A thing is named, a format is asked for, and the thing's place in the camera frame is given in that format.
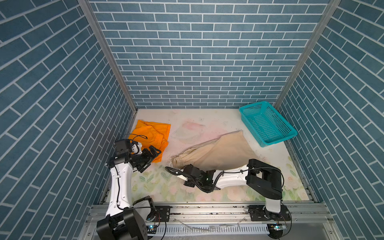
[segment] beige cloth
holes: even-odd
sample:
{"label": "beige cloth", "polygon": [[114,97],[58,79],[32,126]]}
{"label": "beige cloth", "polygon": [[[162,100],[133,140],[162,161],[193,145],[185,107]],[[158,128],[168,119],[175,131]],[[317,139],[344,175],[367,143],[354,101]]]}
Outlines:
{"label": "beige cloth", "polygon": [[173,166],[182,168],[192,164],[203,171],[228,170],[248,164],[249,159],[255,159],[243,131],[232,132],[218,139],[210,140],[190,147],[178,156],[172,157]]}

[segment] robotic arm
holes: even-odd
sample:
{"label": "robotic arm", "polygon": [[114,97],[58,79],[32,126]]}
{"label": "robotic arm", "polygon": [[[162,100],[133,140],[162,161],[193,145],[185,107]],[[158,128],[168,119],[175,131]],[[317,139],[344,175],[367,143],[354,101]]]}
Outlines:
{"label": "robotic arm", "polygon": [[144,172],[161,153],[153,146],[141,150],[142,144],[130,139],[114,143],[115,156],[108,167],[112,175],[111,199],[106,217],[97,222],[101,240],[147,240],[145,220],[154,217],[152,199],[147,196],[132,204],[131,177],[135,171]]}
{"label": "robotic arm", "polygon": [[259,160],[250,159],[247,165],[226,171],[204,172],[191,164],[182,169],[166,167],[166,170],[185,180],[185,186],[196,186],[206,193],[229,186],[248,185],[265,197],[267,212],[280,213],[280,201],[283,198],[281,177],[283,175],[277,167]]}

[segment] blue brick wall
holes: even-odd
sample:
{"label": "blue brick wall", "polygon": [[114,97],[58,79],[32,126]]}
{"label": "blue brick wall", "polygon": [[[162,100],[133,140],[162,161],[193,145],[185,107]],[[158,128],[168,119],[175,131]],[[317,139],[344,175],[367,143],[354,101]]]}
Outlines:
{"label": "blue brick wall", "polygon": [[342,0],[280,110],[345,239],[383,239],[384,1]]}
{"label": "blue brick wall", "polygon": [[130,115],[76,0],[0,1],[0,239],[78,237]]}
{"label": "blue brick wall", "polygon": [[275,102],[329,0],[94,1],[139,108]]}

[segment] teal basket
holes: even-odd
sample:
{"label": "teal basket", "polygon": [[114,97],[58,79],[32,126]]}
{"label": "teal basket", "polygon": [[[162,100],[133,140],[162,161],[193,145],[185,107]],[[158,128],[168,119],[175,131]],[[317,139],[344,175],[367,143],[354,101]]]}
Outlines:
{"label": "teal basket", "polygon": [[241,120],[261,147],[293,138],[297,131],[266,101],[239,108]]}

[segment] white cable tray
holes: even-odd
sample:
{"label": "white cable tray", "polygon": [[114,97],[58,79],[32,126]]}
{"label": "white cable tray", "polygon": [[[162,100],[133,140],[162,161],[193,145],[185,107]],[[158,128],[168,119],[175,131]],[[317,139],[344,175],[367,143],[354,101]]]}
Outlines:
{"label": "white cable tray", "polygon": [[[162,236],[164,234],[165,225],[162,223],[155,234],[148,234],[148,236]],[[233,234],[269,234],[267,224],[263,223],[246,223],[238,226],[237,224],[172,224],[167,226],[165,236],[196,236],[196,235],[233,235]]]}

